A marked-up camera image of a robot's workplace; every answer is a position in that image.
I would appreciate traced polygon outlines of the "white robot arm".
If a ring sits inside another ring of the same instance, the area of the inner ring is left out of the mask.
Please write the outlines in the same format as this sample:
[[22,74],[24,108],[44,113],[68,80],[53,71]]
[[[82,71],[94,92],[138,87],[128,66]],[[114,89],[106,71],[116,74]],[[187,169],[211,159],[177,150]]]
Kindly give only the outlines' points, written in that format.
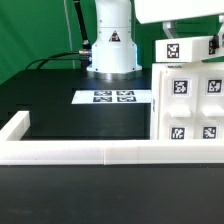
[[[141,69],[131,38],[131,19],[163,24],[165,40],[155,42],[158,62],[196,62],[224,56],[224,0],[95,0],[97,39],[89,72],[109,77]],[[217,15],[222,23],[212,36],[179,38],[174,22]]]

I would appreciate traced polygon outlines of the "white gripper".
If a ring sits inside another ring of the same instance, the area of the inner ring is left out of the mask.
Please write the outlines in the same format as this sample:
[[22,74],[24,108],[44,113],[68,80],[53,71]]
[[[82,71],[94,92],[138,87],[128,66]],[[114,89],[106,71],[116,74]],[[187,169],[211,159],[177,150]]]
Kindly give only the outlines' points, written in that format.
[[[141,24],[163,22],[169,39],[178,38],[177,22],[172,20],[219,15],[224,13],[224,0],[134,0],[135,13]],[[215,36],[215,47],[224,47],[224,16]]]

